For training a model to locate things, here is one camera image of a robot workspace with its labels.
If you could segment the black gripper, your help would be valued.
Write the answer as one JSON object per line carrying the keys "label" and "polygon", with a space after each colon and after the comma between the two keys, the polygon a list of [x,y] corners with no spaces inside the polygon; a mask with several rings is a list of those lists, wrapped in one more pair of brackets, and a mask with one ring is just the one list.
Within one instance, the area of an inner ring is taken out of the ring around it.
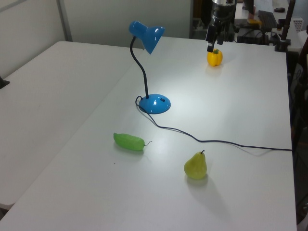
{"label": "black gripper", "polygon": [[236,4],[213,4],[211,11],[211,21],[209,23],[205,39],[208,42],[208,52],[213,52],[215,41],[217,41],[218,45],[222,45],[223,41],[233,41],[235,33],[235,10]]}

